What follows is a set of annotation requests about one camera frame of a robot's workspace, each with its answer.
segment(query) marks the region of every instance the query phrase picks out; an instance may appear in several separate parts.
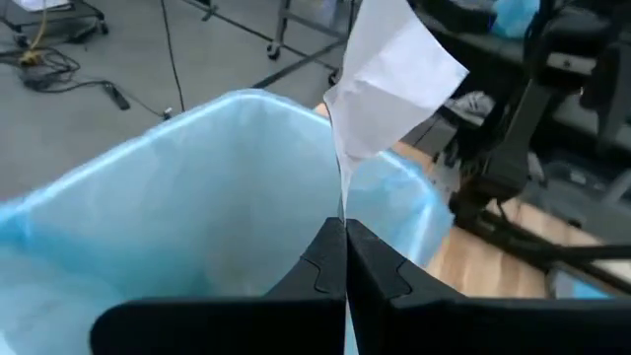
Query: caster wheel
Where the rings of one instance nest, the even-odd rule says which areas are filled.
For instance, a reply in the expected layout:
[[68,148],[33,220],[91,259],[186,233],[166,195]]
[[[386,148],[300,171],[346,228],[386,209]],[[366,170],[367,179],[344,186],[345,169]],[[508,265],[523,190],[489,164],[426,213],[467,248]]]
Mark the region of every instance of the caster wheel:
[[271,60],[276,60],[280,57],[280,45],[271,43],[267,45],[267,57]]
[[30,44],[29,38],[22,34],[14,34],[13,41],[19,48],[28,48]]
[[337,84],[337,74],[339,73],[339,70],[333,70],[329,75],[328,75],[328,85],[330,86],[334,86],[335,84]]
[[99,30],[101,31],[101,33],[103,35],[107,35],[109,34],[109,27],[107,26],[107,24],[105,23],[105,21],[100,20],[99,21]]

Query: white paper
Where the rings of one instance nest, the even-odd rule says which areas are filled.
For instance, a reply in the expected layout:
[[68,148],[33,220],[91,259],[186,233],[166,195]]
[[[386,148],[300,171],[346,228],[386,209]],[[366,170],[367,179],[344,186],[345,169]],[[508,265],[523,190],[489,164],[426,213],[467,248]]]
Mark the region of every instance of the white paper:
[[339,83],[324,94],[342,180],[342,206],[360,163],[429,118],[468,71],[406,0],[364,0]]
[[69,0],[13,0],[21,8],[34,12],[41,11],[45,7],[50,9],[57,6],[67,5]]

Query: gray concrete floor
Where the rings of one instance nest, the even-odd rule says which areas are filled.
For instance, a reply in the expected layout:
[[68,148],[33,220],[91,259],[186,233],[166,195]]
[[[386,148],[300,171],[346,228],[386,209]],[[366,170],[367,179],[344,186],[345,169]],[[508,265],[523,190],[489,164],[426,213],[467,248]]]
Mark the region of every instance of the gray concrete floor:
[[[100,77],[120,85],[154,110],[178,111],[177,91],[167,52],[159,0],[89,0],[106,16],[110,33],[86,44],[58,49],[82,65],[77,79]],[[215,0],[220,14],[267,36],[276,29],[279,0]],[[348,9],[336,0],[294,0],[293,10],[343,29]],[[220,19],[202,22],[203,12],[181,0],[167,0],[175,64],[187,108],[237,89],[248,88],[300,59],[284,50],[278,61],[266,56],[268,42]],[[36,28],[31,28],[33,35]],[[63,29],[51,27],[52,33]],[[55,42],[58,37],[48,41]],[[290,23],[286,43],[313,53],[333,39]],[[0,50],[15,47],[0,25]],[[338,66],[343,48],[322,60]],[[329,69],[311,63],[267,90],[306,106],[321,102]],[[73,167],[160,123],[138,104],[119,110],[98,87],[44,95],[23,87],[16,70],[0,65],[0,200],[50,182]],[[409,136],[414,142],[426,130]]]

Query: blue trash bag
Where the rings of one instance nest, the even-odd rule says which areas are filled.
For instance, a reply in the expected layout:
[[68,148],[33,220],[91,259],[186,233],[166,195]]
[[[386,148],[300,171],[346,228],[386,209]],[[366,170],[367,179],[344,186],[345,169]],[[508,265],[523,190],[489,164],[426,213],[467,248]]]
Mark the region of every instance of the blue trash bag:
[[[263,295],[339,193],[330,125],[311,110],[247,90],[181,114],[0,205],[0,347],[84,355],[116,304]],[[452,222],[420,168],[392,152],[353,177],[348,215],[421,266]]]
[[589,284],[565,272],[559,272],[554,278],[557,297],[572,299],[608,299],[612,296],[597,286]]
[[524,38],[532,17],[539,10],[539,0],[497,0],[497,14],[491,33],[506,38]]

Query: plastic liner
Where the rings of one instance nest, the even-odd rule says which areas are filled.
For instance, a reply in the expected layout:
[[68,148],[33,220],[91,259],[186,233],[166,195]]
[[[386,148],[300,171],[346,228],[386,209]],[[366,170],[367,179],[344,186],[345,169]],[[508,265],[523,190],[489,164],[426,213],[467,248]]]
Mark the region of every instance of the plastic liner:
[[[89,354],[95,318],[154,296],[256,296],[335,216],[330,125],[262,91],[227,94],[0,206],[0,339]],[[418,265],[452,215],[392,152],[353,177],[348,217]]]

